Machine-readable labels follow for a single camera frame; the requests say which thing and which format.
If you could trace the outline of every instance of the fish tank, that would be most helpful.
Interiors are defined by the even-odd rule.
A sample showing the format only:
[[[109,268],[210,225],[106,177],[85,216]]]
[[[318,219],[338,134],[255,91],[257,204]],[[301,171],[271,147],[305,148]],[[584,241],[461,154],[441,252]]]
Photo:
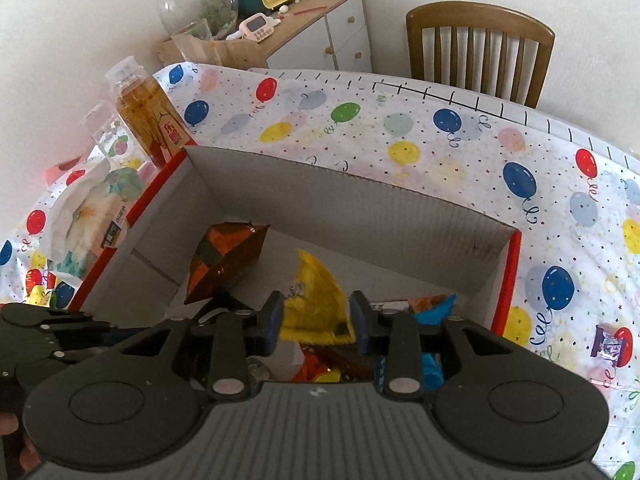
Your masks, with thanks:
[[[213,39],[224,40],[236,30],[238,0],[158,0],[158,13],[170,36],[191,34],[199,38],[200,24],[206,20]]]

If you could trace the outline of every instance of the drawer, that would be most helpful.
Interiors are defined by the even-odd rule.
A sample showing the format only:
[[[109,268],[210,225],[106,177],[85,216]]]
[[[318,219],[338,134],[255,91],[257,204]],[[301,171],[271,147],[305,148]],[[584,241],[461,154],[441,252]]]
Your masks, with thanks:
[[[338,52],[353,36],[364,27],[362,0],[347,0],[326,16],[334,50]]]
[[[335,55],[338,70],[371,73],[371,50],[367,27],[362,27]]]
[[[267,65],[269,68],[282,69],[334,70],[334,56],[331,53],[326,22],[321,18],[271,54],[267,58]]]

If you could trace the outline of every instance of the green balloon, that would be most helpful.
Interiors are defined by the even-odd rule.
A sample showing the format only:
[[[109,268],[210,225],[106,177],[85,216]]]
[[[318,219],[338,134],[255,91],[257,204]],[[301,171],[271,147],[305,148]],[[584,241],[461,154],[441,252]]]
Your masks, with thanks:
[[[634,480],[635,474],[636,464],[634,462],[626,462],[613,475],[613,480]]]
[[[351,121],[360,112],[360,105],[356,103],[342,103],[331,112],[331,118],[337,123]]]

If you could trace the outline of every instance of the chair backrest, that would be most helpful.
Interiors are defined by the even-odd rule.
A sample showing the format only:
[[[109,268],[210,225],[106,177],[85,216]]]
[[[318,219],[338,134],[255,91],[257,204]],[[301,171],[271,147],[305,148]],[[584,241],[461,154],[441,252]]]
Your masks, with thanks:
[[[449,84],[458,84],[458,31],[457,27],[466,27],[466,69],[465,88],[471,90],[474,74],[474,35],[473,30],[484,29],[484,51],[482,53],[482,73],[480,91],[487,93],[489,73],[491,70],[491,32],[502,33],[500,57],[498,59],[498,73],[495,86],[496,97],[502,97],[504,77],[507,64],[507,38],[519,38],[518,53],[516,55],[513,83],[511,85],[510,100],[515,101],[520,88],[522,76],[522,61],[524,58],[525,40],[538,43],[536,60],[529,83],[529,90],[524,104],[535,108],[538,104],[542,85],[545,81],[546,69],[549,66],[551,50],[556,35],[544,23],[516,10],[489,4],[474,2],[435,2],[410,10],[406,15],[406,33],[409,41],[409,59],[411,62],[411,77],[424,79],[424,51],[422,46],[422,31],[434,28],[433,45],[433,73],[436,83],[442,83],[442,44],[440,28],[451,27],[451,49]]]

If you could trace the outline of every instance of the orange liquid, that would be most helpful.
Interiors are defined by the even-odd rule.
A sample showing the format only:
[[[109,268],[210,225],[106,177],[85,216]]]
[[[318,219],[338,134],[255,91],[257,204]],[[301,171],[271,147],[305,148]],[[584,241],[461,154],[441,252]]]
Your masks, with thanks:
[[[135,81],[125,88],[116,108],[158,168],[185,144],[193,144],[180,115],[153,77]]]

